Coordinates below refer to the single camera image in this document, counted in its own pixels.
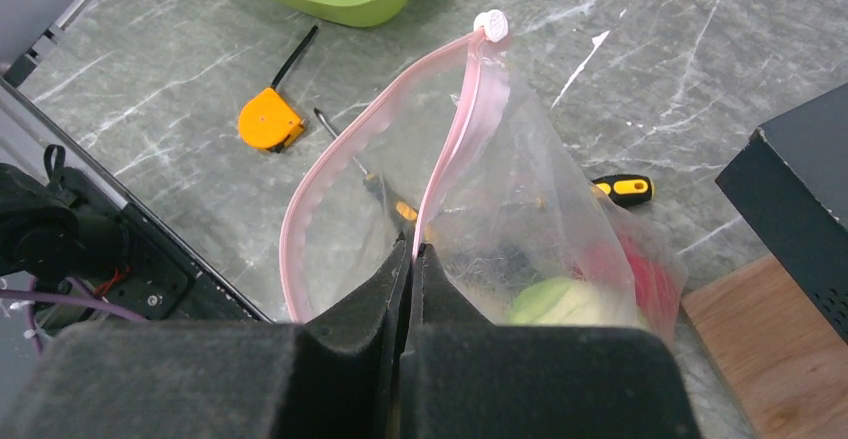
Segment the red tomato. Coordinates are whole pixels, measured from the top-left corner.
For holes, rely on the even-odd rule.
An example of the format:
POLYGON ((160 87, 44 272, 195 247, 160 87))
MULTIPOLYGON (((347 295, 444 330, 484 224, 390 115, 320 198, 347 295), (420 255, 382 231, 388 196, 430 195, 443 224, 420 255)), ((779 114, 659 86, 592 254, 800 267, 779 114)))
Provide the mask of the red tomato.
POLYGON ((617 231, 614 240, 579 249, 569 271, 591 294, 590 325, 639 328, 674 341, 687 273, 662 242, 617 231))

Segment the green cabbage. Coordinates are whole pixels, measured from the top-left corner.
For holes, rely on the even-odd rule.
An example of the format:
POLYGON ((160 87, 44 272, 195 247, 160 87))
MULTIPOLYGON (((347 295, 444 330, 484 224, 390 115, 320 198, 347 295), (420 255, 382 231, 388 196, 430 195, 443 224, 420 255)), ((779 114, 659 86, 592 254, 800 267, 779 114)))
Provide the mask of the green cabbage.
POLYGON ((513 300, 507 318, 511 325, 650 329, 631 297, 607 286, 563 276, 524 289, 513 300))

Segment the clear zip top bag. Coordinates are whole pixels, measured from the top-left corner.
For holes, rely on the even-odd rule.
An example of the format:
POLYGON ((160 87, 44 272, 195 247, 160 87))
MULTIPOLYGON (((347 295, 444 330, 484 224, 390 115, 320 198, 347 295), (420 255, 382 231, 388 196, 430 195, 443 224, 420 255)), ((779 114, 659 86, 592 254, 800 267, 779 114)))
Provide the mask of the clear zip top bag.
POLYGON ((310 321, 345 298, 398 241, 412 264, 434 248, 448 280, 504 325, 520 292, 576 279, 569 264, 578 250, 617 231, 674 254, 577 166, 511 61, 510 41, 503 12, 480 13, 468 34, 401 72, 311 166, 279 243, 293 320, 310 321), (410 239, 366 190, 353 158, 418 210, 410 239))

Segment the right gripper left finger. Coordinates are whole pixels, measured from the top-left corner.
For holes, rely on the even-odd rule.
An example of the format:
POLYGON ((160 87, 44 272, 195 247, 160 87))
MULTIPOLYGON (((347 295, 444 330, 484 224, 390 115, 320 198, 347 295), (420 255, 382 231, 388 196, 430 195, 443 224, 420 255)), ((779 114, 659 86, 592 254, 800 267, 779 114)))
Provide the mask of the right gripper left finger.
POLYGON ((409 251, 305 324, 112 321, 47 350, 5 438, 382 438, 409 251))

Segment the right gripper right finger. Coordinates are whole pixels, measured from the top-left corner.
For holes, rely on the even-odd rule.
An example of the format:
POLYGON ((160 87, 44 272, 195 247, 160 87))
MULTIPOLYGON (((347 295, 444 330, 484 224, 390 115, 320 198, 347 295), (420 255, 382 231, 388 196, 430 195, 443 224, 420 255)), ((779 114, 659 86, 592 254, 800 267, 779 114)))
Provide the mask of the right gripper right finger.
POLYGON ((630 328, 488 321, 430 246, 411 269, 400 357, 404 438, 697 438, 680 370, 630 328))

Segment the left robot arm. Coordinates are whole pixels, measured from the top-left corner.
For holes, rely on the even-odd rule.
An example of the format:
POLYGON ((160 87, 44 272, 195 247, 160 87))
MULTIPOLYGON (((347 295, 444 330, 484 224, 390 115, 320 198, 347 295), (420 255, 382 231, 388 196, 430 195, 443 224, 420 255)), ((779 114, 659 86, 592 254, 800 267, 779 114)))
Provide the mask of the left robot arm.
POLYGON ((98 277, 127 264, 130 235, 114 216, 68 183, 66 149, 43 155, 47 182, 1 165, 1 274, 27 272, 45 284, 98 277))

